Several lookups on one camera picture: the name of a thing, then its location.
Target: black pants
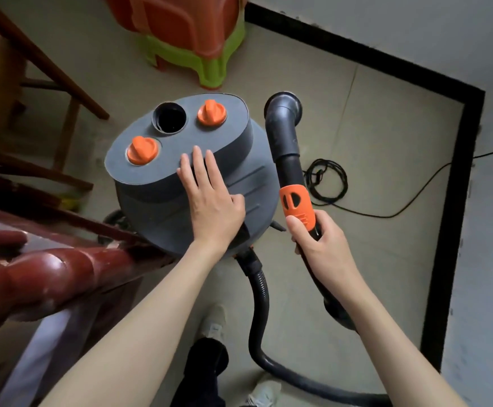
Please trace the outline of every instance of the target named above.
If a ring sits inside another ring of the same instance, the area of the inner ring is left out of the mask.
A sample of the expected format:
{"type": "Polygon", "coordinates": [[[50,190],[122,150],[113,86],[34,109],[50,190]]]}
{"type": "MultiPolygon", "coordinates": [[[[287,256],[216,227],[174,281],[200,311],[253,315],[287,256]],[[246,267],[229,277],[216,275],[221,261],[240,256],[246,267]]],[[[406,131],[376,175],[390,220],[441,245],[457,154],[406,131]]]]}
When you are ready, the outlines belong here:
{"type": "Polygon", "coordinates": [[[228,366],[226,347],[218,340],[203,337],[190,348],[184,378],[170,407],[225,407],[218,397],[217,379],[228,366]]]}

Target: hand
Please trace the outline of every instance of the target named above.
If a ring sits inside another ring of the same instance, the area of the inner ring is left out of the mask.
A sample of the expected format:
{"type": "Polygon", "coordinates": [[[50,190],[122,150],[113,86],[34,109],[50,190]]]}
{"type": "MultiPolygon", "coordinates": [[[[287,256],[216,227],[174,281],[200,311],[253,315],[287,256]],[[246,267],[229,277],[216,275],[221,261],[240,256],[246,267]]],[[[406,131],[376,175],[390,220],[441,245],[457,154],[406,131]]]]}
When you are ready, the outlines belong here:
{"type": "Polygon", "coordinates": [[[341,230],[323,210],[315,210],[317,222],[322,229],[322,237],[315,241],[303,223],[296,217],[286,217],[286,224],[292,239],[303,249],[313,274],[341,303],[369,290],[356,263],[350,247],[341,230]]]}
{"type": "Polygon", "coordinates": [[[188,194],[194,242],[220,254],[220,259],[243,224],[245,199],[242,194],[230,195],[210,150],[205,154],[207,169],[198,146],[192,158],[196,179],[186,154],[181,155],[177,174],[188,194]]]}

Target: black cable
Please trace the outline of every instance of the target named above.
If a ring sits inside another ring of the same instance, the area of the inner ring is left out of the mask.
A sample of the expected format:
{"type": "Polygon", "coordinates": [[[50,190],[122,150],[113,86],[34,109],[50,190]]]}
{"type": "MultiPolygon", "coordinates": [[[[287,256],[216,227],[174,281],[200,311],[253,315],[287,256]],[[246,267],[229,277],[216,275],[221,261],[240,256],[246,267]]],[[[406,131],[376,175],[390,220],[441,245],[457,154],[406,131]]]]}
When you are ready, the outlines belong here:
{"type": "MultiPolygon", "coordinates": [[[[491,156],[491,155],[493,155],[493,151],[486,153],[486,154],[481,154],[480,156],[474,156],[473,159],[487,157],[487,156],[491,156]]],[[[348,191],[349,184],[348,184],[348,177],[346,176],[345,170],[343,169],[343,167],[340,164],[336,163],[335,161],[326,160],[324,158],[317,158],[316,160],[314,160],[312,162],[312,164],[309,166],[309,168],[303,172],[303,176],[305,179],[305,185],[307,186],[307,189],[311,193],[312,197],[323,203],[323,204],[313,203],[313,205],[318,205],[318,206],[332,205],[332,206],[337,207],[337,208],[344,210],[346,212],[362,215],[364,217],[393,218],[393,217],[400,215],[402,212],[404,212],[414,202],[414,200],[416,200],[418,198],[418,196],[422,193],[422,191],[425,190],[427,185],[429,183],[431,183],[433,178],[435,178],[435,176],[438,173],[440,173],[441,170],[443,170],[443,168],[449,166],[450,164],[452,164],[452,162],[446,163],[445,165],[440,167],[437,171],[435,171],[435,173],[431,176],[431,178],[429,180],[427,180],[426,184],[423,185],[423,187],[420,189],[420,191],[418,191],[416,193],[416,195],[407,204],[405,204],[405,206],[402,209],[400,209],[398,212],[396,212],[395,214],[392,214],[392,215],[376,215],[376,214],[361,213],[361,212],[350,210],[348,208],[337,205],[336,202],[339,201],[341,198],[345,197],[345,194],[348,191]],[[318,169],[316,172],[314,172],[315,168],[317,168],[317,167],[321,167],[321,168],[318,169]],[[325,196],[321,195],[316,190],[316,187],[318,186],[318,184],[320,184],[322,182],[322,178],[324,177],[324,174],[328,169],[335,171],[343,183],[343,189],[341,190],[341,192],[336,197],[325,197],[325,196]]]]}

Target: white sneaker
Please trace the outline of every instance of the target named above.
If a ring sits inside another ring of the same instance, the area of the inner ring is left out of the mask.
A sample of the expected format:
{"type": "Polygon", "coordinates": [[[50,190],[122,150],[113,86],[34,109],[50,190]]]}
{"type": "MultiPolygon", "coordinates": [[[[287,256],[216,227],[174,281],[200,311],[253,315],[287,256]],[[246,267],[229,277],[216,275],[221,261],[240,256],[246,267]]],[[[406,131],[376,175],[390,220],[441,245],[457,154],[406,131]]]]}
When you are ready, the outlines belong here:
{"type": "Polygon", "coordinates": [[[226,310],[221,304],[214,304],[203,317],[196,339],[207,337],[224,344],[224,327],[226,326],[226,310]]]}
{"type": "Polygon", "coordinates": [[[256,388],[247,397],[246,405],[254,407],[273,407],[277,404],[282,383],[278,382],[272,375],[265,373],[256,388]]]}

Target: orange knob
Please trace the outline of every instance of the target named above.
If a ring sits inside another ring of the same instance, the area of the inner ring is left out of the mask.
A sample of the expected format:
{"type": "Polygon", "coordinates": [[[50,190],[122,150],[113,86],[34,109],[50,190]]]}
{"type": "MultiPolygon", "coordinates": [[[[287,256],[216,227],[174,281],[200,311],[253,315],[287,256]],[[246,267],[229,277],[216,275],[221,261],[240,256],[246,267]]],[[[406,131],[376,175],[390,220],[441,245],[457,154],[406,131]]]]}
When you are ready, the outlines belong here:
{"type": "Polygon", "coordinates": [[[158,143],[154,138],[134,137],[126,155],[132,164],[145,165],[158,155],[158,143]]]}
{"type": "Polygon", "coordinates": [[[198,110],[198,120],[206,126],[219,126],[227,116],[226,108],[214,100],[205,100],[205,104],[198,110]]]}

